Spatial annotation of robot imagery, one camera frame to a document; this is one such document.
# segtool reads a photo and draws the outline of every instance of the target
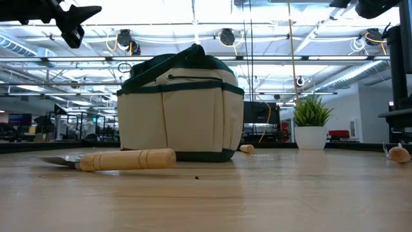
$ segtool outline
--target zipper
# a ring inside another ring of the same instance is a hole
[[[209,80],[215,80],[215,81],[220,81],[223,82],[222,79],[217,78],[217,77],[191,77],[191,76],[173,76],[173,75],[168,75],[167,76],[168,80],[175,80],[175,79],[209,79]]]

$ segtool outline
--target table surface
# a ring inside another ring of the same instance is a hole
[[[412,231],[412,164],[383,153],[262,149],[98,173],[32,158],[116,150],[0,155],[0,231]]]

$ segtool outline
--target bag handle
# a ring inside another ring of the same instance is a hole
[[[187,48],[162,63],[151,67],[140,75],[126,80],[122,84],[122,89],[126,92],[131,92],[135,88],[142,87],[143,85],[154,81],[161,74],[170,70],[176,63],[201,56],[205,56],[205,50],[200,45],[193,44],[190,48]]]

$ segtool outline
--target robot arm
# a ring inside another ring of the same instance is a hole
[[[84,30],[80,26],[85,20],[102,10],[100,6],[71,6],[65,12],[60,3],[62,0],[0,0],[0,22],[19,21],[27,25],[29,20],[40,19],[43,23],[56,20],[62,37],[70,48],[79,48]]]

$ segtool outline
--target small wooden object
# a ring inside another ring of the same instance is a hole
[[[76,168],[82,171],[165,169],[175,164],[176,153],[166,148],[87,154],[76,163]]]
[[[253,154],[255,152],[255,147],[253,147],[253,145],[242,145],[240,146],[240,150],[248,154]]]
[[[411,155],[405,148],[393,147],[389,150],[389,158],[399,163],[405,163],[411,160]]]

